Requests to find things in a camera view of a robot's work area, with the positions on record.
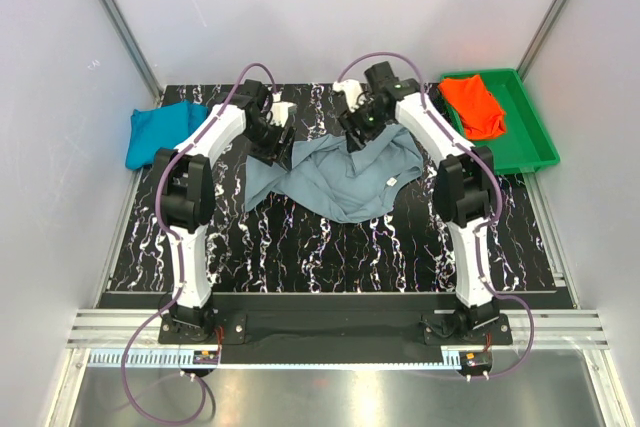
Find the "grey-blue t shirt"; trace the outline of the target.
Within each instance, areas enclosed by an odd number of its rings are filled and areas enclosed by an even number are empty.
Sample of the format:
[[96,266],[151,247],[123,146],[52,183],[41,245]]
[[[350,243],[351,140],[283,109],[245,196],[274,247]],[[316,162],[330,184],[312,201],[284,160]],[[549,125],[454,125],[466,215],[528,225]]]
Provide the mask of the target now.
[[328,220],[361,223],[391,212],[399,191],[423,173],[423,156],[400,125],[386,127],[353,153],[343,137],[325,135],[296,141],[289,171],[249,157],[244,210],[253,210],[275,193]]

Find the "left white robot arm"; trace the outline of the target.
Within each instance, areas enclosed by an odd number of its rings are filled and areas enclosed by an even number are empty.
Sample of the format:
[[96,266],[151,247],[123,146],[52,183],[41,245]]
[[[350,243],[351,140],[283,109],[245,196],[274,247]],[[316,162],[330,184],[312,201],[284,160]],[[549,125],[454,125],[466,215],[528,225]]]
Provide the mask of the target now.
[[216,206],[212,167],[236,138],[244,137],[258,161],[289,170],[295,109],[265,84],[247,80],[220,94],[186,140],[155,154],[155,214],[169,240],[173,268],[171,300],[159,309],[165,331],[196,343],[221,332],[207,279],[206,236]]

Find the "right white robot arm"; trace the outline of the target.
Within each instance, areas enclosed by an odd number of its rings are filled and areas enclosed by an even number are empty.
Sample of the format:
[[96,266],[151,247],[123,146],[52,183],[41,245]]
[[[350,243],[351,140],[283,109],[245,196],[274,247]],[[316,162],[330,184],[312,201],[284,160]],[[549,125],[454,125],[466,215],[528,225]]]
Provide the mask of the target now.
[[333,85],[346,105],[339,122],[349,151],[360,151],[391,123],[406,128],[437,166],[434,212],[447,225],[456,268],[453,313],[427,317],[427,331],[439,340],[476,343],[499,317],[490,275],[487,234],[502,202],[493,154],[459,134],[433,105],[423,82],[399,79],[388,62],[371,66],[360,83],[345,75]]

